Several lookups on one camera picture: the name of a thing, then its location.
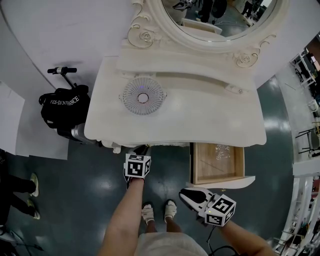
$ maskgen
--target white fan grille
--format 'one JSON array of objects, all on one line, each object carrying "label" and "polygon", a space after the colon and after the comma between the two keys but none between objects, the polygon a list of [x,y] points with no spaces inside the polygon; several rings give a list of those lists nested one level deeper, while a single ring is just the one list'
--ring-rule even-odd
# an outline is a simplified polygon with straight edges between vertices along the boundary
[{"label": "white fan grille", "polygon": [[150,77],[131,80],[122,93],[124,106],[136,115],[149,115],[158,110],[165,100],[161,85]]}]

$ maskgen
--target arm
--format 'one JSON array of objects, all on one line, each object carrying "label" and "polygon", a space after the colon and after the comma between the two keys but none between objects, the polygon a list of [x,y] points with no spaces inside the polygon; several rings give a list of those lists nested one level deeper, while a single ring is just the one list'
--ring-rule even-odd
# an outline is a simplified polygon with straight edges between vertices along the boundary
[{"label": "arm", "polygon": [[232,245],[238,254],[248,256],[274,256],[275,253],[261,237],[250,233],[232,221],[220,228],[223,237]]},{"label": "arm", "polygon": [[115,209],[98,256],[133,256],[141,221],[143,179],[133,179]]}]

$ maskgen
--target black bag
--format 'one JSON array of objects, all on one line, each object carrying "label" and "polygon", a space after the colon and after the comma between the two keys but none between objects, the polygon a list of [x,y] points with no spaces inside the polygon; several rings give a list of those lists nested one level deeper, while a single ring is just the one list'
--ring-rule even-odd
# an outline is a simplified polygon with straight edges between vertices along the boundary
[{"label": "black bag", "polygon": [[53,129],[72,129],[86,122],[90,105],[88,86],[79,85],[73,89],[58,88],[39,98],[43,106],[41,116]]}]

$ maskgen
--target mirror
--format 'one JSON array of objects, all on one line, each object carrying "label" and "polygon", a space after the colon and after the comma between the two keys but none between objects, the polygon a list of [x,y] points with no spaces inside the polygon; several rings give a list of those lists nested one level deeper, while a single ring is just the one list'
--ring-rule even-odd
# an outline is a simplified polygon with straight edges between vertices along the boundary
[{"label": "mirror", "polygon": [[188,35],[204,41],[223,42],[259,27],[271,14],[267,8],[274,7],[276,1],[162,0],[162,3],[171,19]]}]

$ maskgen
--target drawer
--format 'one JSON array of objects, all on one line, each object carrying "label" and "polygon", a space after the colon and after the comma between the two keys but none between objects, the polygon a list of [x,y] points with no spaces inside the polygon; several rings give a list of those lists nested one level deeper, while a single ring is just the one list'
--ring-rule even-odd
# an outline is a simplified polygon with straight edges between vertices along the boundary
[{"label": "drawer", "polygon": [[250,185],[254,180],[254,176],[245,176],[243,147],[190,144],[189,187],[239,189]]}]

